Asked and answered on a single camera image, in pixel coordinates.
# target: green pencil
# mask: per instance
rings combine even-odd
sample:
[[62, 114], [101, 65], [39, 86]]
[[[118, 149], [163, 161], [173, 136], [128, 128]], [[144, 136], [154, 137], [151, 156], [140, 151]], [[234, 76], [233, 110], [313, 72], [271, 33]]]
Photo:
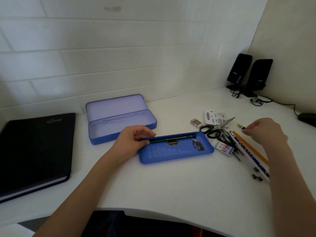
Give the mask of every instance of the green pencil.
[[179, 140], [179, 139], [186, 139], [186, 138], [195, 138], [196, 135], [185, 135], [185, 136], [179, 136], [179, 137], [172, 137], [172, 138], [166, 138], [166, 139], [160, 139], [160, 140], [152, 140], [150, 143], [159, 143], [159, 142], [167, 142], [171, 140]]

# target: right hand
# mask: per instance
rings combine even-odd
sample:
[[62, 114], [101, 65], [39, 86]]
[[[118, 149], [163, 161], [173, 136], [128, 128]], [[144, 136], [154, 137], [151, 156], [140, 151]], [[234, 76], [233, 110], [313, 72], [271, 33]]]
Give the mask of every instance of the right hand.
[[258, 119], [243, 129], [242, 132], [249, 135], [255, 142], [262, 146], [274, 143], [286, 143], [288, 140], [280, 124], [274, 122], [271, 118]]

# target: speaker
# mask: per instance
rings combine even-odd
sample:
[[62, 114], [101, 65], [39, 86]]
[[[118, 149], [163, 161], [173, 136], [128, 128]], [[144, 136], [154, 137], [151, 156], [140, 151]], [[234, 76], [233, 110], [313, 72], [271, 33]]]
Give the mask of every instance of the speaker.
[[227, 86], [229, 89], [235, 89], [241, 84], [252, 62], [252, 56], [247, 54], [239, 54], [235, 63], [227, 77], [227, 80], [234, 83], [234, 85]]
[[252, 65], [249, 79], [243, 94], [247, 97], [253, 97], [252, 92], [265, 88], [265, 82], [268, 78], [273, 59], [259, 59]]

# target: hand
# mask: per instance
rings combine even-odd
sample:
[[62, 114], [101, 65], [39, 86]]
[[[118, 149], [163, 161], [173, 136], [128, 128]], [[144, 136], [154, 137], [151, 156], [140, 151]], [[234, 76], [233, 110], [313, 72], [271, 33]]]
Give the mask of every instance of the hand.
[[288, 140], [281, 126], [271, 118], [258, 119], [243, 129], [242, 132], [251, 136], [254, 141], [262, 146], [274, 143], [286, 143]]
[[140, 148], [149, 145], [149, 141], [138, 141], [139, 139], [155, 135], [155, 132], [143, 125], [127, 126], [121, 131], [106, 155], [118, 165], [136, 155]]

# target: logo on notebook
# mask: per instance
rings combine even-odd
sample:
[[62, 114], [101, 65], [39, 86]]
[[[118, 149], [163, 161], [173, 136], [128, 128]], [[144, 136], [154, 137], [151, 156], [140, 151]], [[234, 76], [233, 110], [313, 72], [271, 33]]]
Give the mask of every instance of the logo on notebook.
[[54, 119], [50, 119], [47, 121], [47, 123], [53, 123], [53, 122], [57, 122], [57, 121], [61, 121], [62, 119], [59, 119], [59, 120], [54, 120]]
[[179, 143], [179, 141], [168, 141], [167, 144], [168, 145], [172, 145], [172, 146], [175, 146]]

